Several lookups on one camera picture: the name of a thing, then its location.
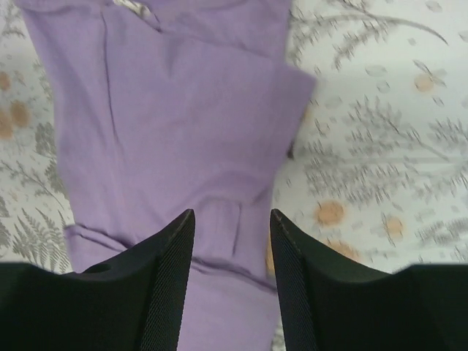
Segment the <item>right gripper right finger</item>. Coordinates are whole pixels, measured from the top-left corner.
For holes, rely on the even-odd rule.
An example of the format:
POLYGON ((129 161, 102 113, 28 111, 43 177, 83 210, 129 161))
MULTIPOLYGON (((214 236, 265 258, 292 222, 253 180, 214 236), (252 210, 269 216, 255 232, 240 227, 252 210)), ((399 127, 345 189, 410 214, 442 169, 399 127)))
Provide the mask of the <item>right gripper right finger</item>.
POLYGON ((465 350, 467 266, 367 267, 271 212, 271 245, 288 350, 465 350))

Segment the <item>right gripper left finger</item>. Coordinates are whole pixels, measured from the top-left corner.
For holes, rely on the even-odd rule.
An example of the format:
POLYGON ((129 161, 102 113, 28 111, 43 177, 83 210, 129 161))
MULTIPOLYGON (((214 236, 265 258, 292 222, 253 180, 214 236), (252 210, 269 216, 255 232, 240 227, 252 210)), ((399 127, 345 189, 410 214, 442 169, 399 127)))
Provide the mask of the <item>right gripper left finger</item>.
POLYGON ((187 210, 82 273, 1 265, 3 350, 175 350, 195 236, 187 210))

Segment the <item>purple t shirt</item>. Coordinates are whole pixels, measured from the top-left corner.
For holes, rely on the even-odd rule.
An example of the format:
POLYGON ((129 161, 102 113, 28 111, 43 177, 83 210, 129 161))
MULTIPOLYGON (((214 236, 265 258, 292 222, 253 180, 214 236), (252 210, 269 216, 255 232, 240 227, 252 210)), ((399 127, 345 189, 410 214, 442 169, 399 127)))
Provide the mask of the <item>purple t shirt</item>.
POLYGON ((53 91, 82 272, 195 212, 180 350, 269 350, 273 180, 314 88, 288 1, 18 1, 53 91))

